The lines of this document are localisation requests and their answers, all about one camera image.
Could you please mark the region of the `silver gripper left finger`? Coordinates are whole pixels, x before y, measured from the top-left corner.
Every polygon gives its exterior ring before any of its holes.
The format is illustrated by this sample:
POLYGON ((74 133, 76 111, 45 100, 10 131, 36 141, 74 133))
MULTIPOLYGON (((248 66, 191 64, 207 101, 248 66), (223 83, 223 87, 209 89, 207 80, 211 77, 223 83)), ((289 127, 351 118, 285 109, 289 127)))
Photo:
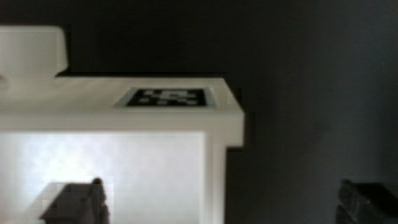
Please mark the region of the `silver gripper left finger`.
POLYGON ((68 183, 38 219, 44 224, 109 224, 106 194, 99 178, 90 183, 68 183))

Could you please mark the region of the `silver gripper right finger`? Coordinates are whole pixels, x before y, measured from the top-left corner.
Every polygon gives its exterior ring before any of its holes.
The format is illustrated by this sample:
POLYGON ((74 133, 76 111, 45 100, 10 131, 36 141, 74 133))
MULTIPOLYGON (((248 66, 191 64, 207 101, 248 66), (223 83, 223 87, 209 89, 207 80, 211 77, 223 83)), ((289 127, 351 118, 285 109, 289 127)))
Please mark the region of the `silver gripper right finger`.
POLYGON ((398 197, 379 183, 340 181, 333 224, 398 224, 398 197))

